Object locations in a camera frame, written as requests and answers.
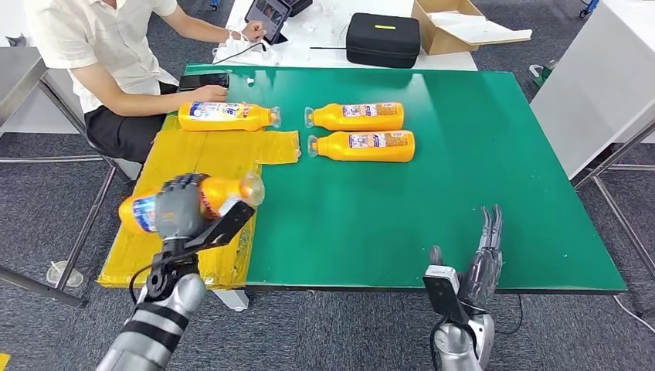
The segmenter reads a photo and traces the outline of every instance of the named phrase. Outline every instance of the black pants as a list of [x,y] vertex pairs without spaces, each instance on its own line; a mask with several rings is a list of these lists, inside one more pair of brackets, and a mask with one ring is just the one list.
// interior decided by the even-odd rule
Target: black pants
[[[178,87],[159,83],[161,94],[173,94]],[[124,117],[105,106],[84,114],[89,139],[107,155],[143,164],[148,158],[154,136],[164,124],[166,114]]]

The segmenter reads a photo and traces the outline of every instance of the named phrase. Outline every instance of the orange plastic bottle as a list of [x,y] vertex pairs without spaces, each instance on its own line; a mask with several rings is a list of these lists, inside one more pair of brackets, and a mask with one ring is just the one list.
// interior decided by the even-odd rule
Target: orange plastic bottle
[[310,157],[340,161],[408,162],[414,157],[414,134],[407,130],[348,133],[337,131],[323,138],[310,135]]
[[248,103],[183,103],[178,111],[182,130],[247,130],[265,126],[280,127],[280,108],[264,108]]
[[402,104],[397,102],[373,104],[330,103],[313,110],[305,108],[305,126],[321,126],[335,131],[400,130],[405,119]]
[[[200,182],[202,212],[208,219],[219,215],[221,205],[229,198],[236,197],[251,206],[264,200],[264,184],[257,174],[247,174],[242,179],[222,179],[209,177]],[[130,196],[118,207],[120,221],[132,233],[155,232],[154,200],[155,192]]]

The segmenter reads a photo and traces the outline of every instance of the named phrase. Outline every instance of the yellow tape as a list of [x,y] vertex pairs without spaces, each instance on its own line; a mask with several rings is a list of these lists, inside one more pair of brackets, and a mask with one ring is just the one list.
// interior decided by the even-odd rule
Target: yellow tape
[[[167,122],[172,130],[157,135],[134,193],[157,190],[163,182],[186,172],[234,179],[247,172],[259,174],[263,164],[298,160],[297,131],[187,132],[175,130],[176,123],[170,120]],[[200,275],[208,289],[244,285],[254,230],[255,217],[228,246],[199,253]],[[160,249],[161,239],[156,233],[132,234],[119,228],[97,282],[106,288],[126,288],[132,274],[150,264]],[[147,275],[144,272],[139,276],[137,286],[145,282]]]
[[4,370],[12,357],[9,354],[0,353],[0,371]]

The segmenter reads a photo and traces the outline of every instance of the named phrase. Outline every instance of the floor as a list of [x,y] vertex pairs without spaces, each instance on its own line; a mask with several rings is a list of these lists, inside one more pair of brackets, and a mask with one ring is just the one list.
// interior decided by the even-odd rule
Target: floor
[[[217,12],[203,0],[182,0],[190,14],[215,24]],[[478,0],[492,20],[535,31],[529,43],[487,46],[473,54],[481,70],[514,72],[526,98],[534,96],[529,64],[559,57],[583,21],[581,5],[566,0]],[[211,58],[202,43],[181,40],[159,19],[151,21],[152,49],[161,65],[179,75],[185,61]],[[0,156],[88,153],[70,135],[5,134]],[[642,145],[631,162],[655,164],[655,148]],[[100,186],[100,163],[0,166],[0,264],[45,278],[51,260],[66,258]],[[607,185],[655,256],[650,227],[655,179],[614,173]],[[0,352],[12,354],[8,370],[87,370],[114,340],[131,304],[125,290],[93,282],[118,228],[116,209],[131,187],[116,181],[82,253],[86,282],[72,291],[90,298],[83,310],[0,284]],[[655,282],[599,192],[588,186],[580,199],[612,255],[629,292],[622,300],[643,310],[655,303]],[[653,369],[655,336],[619,309],[611,297],[523,295],[524,323],[515,335],[498,335],[488,370]],[[382,370],[431,369],[429,330],[437,316],[425,294],[353,292],[252,292],[243,313],[224,308],[208,295],[170,364],[180,370]],[[497,295],[490,311],[497,327],[509,330],[519,318],[516,295]]]

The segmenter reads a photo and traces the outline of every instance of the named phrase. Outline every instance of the metal table leg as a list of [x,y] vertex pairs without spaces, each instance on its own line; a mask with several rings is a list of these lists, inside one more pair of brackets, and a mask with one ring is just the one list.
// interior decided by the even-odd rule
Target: metal table leg
[[636,252],[639,254],[639,257],[643,261],[644,265],[646,265],[646,269],[650,273],[650,276],[655,280],[655,261],[653,261],[653,258],[650,257],[648,251],[643,246],[643,243],[641,243],[641,240],[636,235],[632,226],[628,222],[628,219],[625,215],[623,215],[619,205],[616,204],[616,201],[609,193],[609,190],[607,187],[605,187],[605,183],[602,182],[602,180],[597,176],[592,177],[592,181],[596,184],[596,186],[598,186],[598,189],[602,193],[602,196],[605,198],[605,201],[607,201],[609,204],[609,208],[612,209],[612,213],[614,213],[614,216],[616,216],[616,218],[619,220],[619,223],[621,223],[621,226],[630,238],[630,242],[632,242]]
[[84,243],[87,241],[87,237],[89,236],[89,232],[91,231],[93,222],[96,220],[96,216],[98,215],[98,209],[100,208],[100,206],[102,206],[102,202],[104,201],[104,197],[107,194],[109,185],[111,184],[111,179],[114,178],[114,173],[116,172],[116,169],[117,168],[115,167],[111,168],[111,170],[107,173],[107,175],[104,178],[103,184],[100,187],[100,191],[98,191],[96,198],[93,201],[93,205],[91,206],[91,210],[89,210],[89,213],[87,214],[87,219],[84,220],[84,224],[82,225],[82,230],[80,231],[80,234],[77,235],[77,240],[73,245],[73,249],[70,251],[70,255],[68,256],[68,261],[66,262],[66,266],[63,268],[61,277],[59,277],[59,280],[55,285],[55,288],[57,290],[64,289],[64,287],[66,286],[66,282],[68,281],[68,277],[70,277],[70,273],[73,271],[75,264],[77,264],[77,259],[80,257],[80,253],[82,252],[82,247],[84,247]]
[[7,281],[10,284],[15,284],[26,290],[34,291],[37,294],[47,296],[68,304],[75,308],[84,308],[87,305],[87,300],[72,296],[56,288],[51,288],[47,284],[35,281],[32,278],[23,276],[22,274],[12,271],[11,269],[0,266],[0,280]]
[[53,164],[57,162],[103,161],[99,155],[53,156],[53,157],[0,157],[0,164]]
[[[77,131],[84,137],[84,139],[87,139],[87,126],[80,120],[79,117],[77,117],[75,112],[70,107],[68,107],[65,100],[61,97],[61,95],[59,95],[59,93],[57,93],[48,79],[49,78],[47,74],[43,75],[41,80],[39,80],[39,88],[55,104],[57,109],[61,111],[66,119],[70,121],[75,129],[77,129]],[[125,174],[125,172],[123,172],[120,166],[118,166],[118,164],[112,158],[108,158],[104,155],[100,155],[100,157],[102,157],[102,159],[107,164],[109,164],[109,166],[115,167],[117,169],[117,174],[120,180],[126,183],[132,180],[129,176],[127,176],[127,174]]]
[[612,153],[605,161],[601,162],[600,165],[596,166],[586,177],[582,178],[576,185],[573,186],[573,189],[576,191],[580,189],[585,183],[591,180],[594,176],[600,175],[610,166],[614,165],[615,162],[619,161],[621,156],[628,152],[632,147],[641,143],[644,139],[648,138],[655,131],[655,120],[650,124],[646,125],[643,129],[639,130],[630,140],[623,143],[619,149]]
[[[644,247],[641,240],[636,235],[636,232],[628,222],[628,219],[619,208],[619,205],[616,204],[616,201],[609,193],[605,183],[600,179],[600,175],[606,170],[619,170],[619,171],[640,171],[640,172],[655,172],[655,165],[632,165],[632,164],[615,164],[620,160],[627,151],[629,151],[634,146],[641,143],[649,135],[655,132],[655,120],[650,122],[644,128],[639,130],[635,135],[633,135],[628,141],[626,141],[619,149],[612,153],[605,161],[600,165],[596,166],[587,176],[585,176],[581,181],[574,185],[574,189],[578,191],[583,185],[588,181],[593,181],[601,192],[605,201],[609,204],[609,208],[612,210],[612,213],[619,220],[621,227],[626,231],[628,238],[630,239],[631,244],[633,245],[634,250],[639,255],[639,258],[642,260],[643,265],[646,266],[646,269],[650,273],[650,276],[655,280],[655,261],[648,254],[648,251]],[[646,311],[642,316],[648,317],[655,314],[655,310]]]

